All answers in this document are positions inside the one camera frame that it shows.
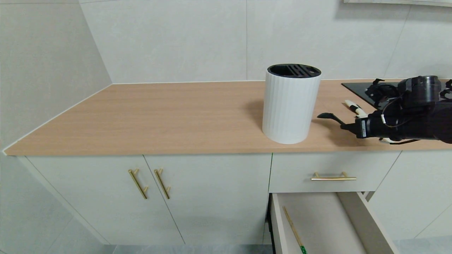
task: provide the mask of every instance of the gold handle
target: gold handle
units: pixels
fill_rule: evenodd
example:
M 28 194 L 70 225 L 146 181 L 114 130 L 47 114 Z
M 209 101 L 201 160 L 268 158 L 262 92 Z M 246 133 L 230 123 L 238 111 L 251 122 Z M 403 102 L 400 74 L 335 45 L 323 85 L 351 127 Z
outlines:
M 154 173 L 157 176 L 157 180 L 159 180 L 160 186 L 163 189 L 163 193 L 165 193 L 166 199 L 169 199 L 170 196 L 168 195 L 168 192 L 171 189 L 171 186 L 168 186 L 165 188 L 165 186 L 163 185 L 162 179 L 160 178 L 160 175 L 163 173 L 163 169 L 154 169 Z
M 315 177 L 311 181 L 356 181 L 356 177 L 348 177 L 346 172 L 342 171 L 343 177 L 320 177 L 319 173 L 314 173 Z
M 138 171 L 139 171 L 139 169 L 135 169 L 135 171 L 133 171 L 132 169 L 129 169 L 129 174 L 132 177 L 133 182 L 137 185 L 138 189 L 140 190 L 140 193 L 143 196 L 143 198 L 147 199 L 145 192 L 147 191 L 149 186 L 144 187 L 144 189 L 142 189 L 140 187 L 140 184 L 138 183 L 137 178 L 135 177 L 135 175 L 138 173 Z

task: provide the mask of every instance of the wire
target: wire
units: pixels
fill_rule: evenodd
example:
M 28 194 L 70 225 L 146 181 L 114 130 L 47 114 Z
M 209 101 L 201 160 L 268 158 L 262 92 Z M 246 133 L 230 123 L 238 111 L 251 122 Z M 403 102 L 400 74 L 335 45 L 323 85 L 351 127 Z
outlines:
M 403 142 L 398 142 L 398 143 L 389 143 L 390 145 L 403 145 L 403 144 L 408 144 L 408 143 L 413 143 L 419 141 L 419 139 L 411 139 L 411 140 L 407 140 L 407 141 L 403 141 Z
M 399 124 L 396 124 L 396 125 L 388 125 L 388 124 L 386 123 L 386 120 L 385 120 L 385 110 L 386 110 L 386 108 L 387 108 L 389 105 L 391 105 L 393 102 L 395 102 L 396 100 L 402 98 L 403 94 L 404 94 L 404 93 L 401 93 L 401 94 L 399 95 L 399 97 L 395 98 L 394 100 L 392 100 L 392 101 L 390 101 L 388 104 L 386 104 L 386 106 L 383 108 L 383 110 L 382 110 L 382 112 L 381 112 L 381 121 L 383 122 L 384 125 L 388 126 L 389 128 L 395 128 L 395 127 L 398 127 L 398 126 L 400 126 L 400 125 L 404 125 L 404 124 L 406 124 L 408 121 L 412 120 L 412 118 L 410 118 L 410 119 L 404 121 L 403 123 L 399 123 Z

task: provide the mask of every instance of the kitchen counter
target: kitchen counter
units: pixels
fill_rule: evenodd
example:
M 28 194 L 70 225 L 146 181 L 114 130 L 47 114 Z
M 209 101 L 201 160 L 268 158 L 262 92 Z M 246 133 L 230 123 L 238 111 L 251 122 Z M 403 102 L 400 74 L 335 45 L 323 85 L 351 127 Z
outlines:
M 357 139 L 330 119 L 354 113 L 350 99 L 367 113 L 374 108 L 340 83 L 322 80 L 308 138 L 282 145 L 262 133 L 264 81 L 111 85 L 22 138 L 7 155 L 137 155 L 281 153 L 450 149 L 440 141 L 400 146 L 377 138 Z

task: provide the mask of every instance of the induction cooktop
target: induction cooktop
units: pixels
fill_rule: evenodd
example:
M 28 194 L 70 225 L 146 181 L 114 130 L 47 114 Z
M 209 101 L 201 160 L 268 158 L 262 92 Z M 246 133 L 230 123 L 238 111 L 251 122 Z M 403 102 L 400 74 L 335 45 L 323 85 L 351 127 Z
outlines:
M 394 85 L 395 87 L 397 87 L 397 84 L 398 84 L 398 82 L 385 82 L 385 83 Z M 380 102 L 378 107 L 375 107 L 374 101 L 372 99 L 370 99 L 369 96 L 366 95 L 365 91 L 370 85 L 372 85 L 372 82 L 342 83 L 342 85 L 345 86 L 348 90 L 352 91 L 357 96 L 359 96 L 361 99 L 365 100 L 367 103 L 369 103 L 376 109 L 382 110 L 387 104 L 386 101 Z M 444 89 L 446 89 L 446 83 L 441 82 L 441 91 Z M 452 94 L 447 94 L 447 98 L 452 99 Z

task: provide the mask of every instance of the white cabinet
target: white cabinet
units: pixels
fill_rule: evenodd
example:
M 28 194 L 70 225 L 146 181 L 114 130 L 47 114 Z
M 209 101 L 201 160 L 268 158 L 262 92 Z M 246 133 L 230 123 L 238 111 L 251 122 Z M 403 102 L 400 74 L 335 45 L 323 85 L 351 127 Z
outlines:
M 269 191 L 375 191 L 400 151 L 273 154 Z M 352 181 L 311 181 L 316 177 L 354 177 Z
M 178 245 L 183 240 L 143 156 L 28 157 L 110 244 Z M 139 169 L 138 184 L 129 169 Z
M 452 151 L 403 151 L 370 204 L 393 240 L 415 238 L 452 203 Z
M 272 193 L 276 254 L 301 253 L 286 212 L 308 253 L 399 253 L 361 193 Z
M 436 220 L 425 228 L 416 238 L 429 238 L 452 235 L 452 206 L 449 206 Z
M 262 244 L 271 154 L 145 157 L 186 244 Z

